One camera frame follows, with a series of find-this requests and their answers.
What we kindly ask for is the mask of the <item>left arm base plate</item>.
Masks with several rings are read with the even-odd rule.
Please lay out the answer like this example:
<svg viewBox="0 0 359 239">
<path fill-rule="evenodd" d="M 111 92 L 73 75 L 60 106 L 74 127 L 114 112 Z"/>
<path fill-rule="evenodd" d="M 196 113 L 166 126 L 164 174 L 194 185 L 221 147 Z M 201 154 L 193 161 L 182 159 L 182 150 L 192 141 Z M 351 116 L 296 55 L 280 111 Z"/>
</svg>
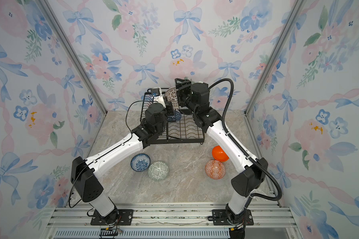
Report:
<svg viewBox="0 0 359 239">
<path fill-rule="evenodd" d="M 107 216 L 101 216 L 95 210 L 90 225 L 92 226 L 130 226 L 133 219 L 134 210 L 132 209 L 114 209 Z"/>
</svg>

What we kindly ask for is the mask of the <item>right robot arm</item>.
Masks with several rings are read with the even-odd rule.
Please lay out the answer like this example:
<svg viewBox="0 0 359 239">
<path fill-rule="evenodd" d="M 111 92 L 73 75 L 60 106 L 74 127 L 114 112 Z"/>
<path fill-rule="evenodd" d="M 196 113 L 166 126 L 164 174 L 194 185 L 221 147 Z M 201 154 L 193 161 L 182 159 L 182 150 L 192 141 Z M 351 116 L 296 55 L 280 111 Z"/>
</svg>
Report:
<svg viewBox="0 0 359 239">
<path fill-rule="evenodd" d="M 253 198 L 253 191 L 266 177 L 264 170 L 268 163 L 247 150 L 226 126 L 225 115 L 210 106 L 210 89 L 207 83 L 192 83 L 190 80 L 176 78 L 175 84 L 178 104 L 191 111 L 195 124 L 222 148 L 238 173 L 231 180 L 234 192 L 226 205 L 226 216 L 232 225 L 242 224 Z"/>
</svg>

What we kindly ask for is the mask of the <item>black wire dish rack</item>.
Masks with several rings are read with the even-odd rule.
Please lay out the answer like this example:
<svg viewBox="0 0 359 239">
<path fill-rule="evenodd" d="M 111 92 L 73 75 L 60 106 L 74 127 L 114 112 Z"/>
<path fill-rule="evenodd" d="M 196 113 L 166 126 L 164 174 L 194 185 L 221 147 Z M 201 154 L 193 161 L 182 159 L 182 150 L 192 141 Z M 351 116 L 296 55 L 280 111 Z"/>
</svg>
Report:
<svg viewBox="0 0 359 239">
<path fill-rule="evenodd" d="M 195 124 L 191 111 L 185 108 L 174 110 L 174 115 L 169 117 L 164 132 L 150 144 L 203 144 L 204 140 L 202 129 Z"/>
</svg>

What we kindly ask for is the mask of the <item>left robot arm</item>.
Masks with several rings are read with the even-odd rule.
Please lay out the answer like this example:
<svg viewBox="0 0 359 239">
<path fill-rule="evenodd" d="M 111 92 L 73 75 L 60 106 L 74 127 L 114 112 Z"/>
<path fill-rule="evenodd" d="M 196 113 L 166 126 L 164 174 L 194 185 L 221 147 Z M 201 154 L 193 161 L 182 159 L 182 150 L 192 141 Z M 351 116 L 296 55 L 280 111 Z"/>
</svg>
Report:
<svg viewBox="0 0 359 239">
<path fill-rule="evenodd" d="M 73 160 L 72 189 L 77 191 L 83 202 L 95 209 L 102 223 L 114 225 L 120 216 L 116 205 L 104 192 L 99 178 L 123 159 L 152 145 L 165 132 L 167 118 L 173 113 L 170 101 L 154 101 L 145 110 L 140 124 L 130 130 L 124 139 L 94 156 L 86 159 L 79 156 Z"/>
</svg>

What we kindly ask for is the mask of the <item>brown white patterned bowl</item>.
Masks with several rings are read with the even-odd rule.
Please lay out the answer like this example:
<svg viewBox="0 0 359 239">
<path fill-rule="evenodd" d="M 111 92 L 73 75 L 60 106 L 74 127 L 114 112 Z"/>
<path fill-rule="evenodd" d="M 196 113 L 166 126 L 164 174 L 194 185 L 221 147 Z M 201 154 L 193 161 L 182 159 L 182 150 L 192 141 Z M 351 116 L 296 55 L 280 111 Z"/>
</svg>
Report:
<svg viewBox="0 0 359 239">
<path fill-rule="evenodd" d="M 168 90 L 166 90 L 164 97 L 166 97 L 167 100 L 172 103 L 173 109 L 178 110 L 180 108 L 178 104 L 176 87 L 171 87 Z"/>
</svg>

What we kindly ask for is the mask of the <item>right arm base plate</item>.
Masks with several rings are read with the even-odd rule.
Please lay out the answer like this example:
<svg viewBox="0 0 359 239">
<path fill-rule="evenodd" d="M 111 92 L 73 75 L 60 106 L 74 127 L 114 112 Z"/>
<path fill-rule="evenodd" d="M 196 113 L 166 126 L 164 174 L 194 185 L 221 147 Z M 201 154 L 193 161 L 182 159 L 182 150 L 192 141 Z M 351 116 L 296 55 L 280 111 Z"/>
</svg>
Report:
<svg viewBox="0 0 359 239">
<path fill-rule="evenodd" d="M 228 220 L 225 209 L 214 209 L 211 211 L 211 216 L 208 216 L 207 219 L 213 222 L 214 226 L 235 226 Z M 250 210 L 246 210 L 245 222 L 247 226 L 253 226 L 253 216 Z"/>
</svg>

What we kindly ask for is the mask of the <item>dark blue patterned bowl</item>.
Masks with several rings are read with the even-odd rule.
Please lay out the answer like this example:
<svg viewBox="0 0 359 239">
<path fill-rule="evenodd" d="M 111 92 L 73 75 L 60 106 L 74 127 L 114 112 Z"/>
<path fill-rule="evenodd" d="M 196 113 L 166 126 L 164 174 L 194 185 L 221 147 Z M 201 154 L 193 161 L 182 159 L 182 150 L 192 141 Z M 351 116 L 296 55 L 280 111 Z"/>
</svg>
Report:
<svg viewBox="0 0 359 239">
<path fill-rule="evenodd" d="M 182 118 L 181 113 L 178 110 L 175 110 L 174 115 L 168 116 L 167 121 L 168 122 L 178 122 L 181 120 L 181 118 Z"/>
</svg>

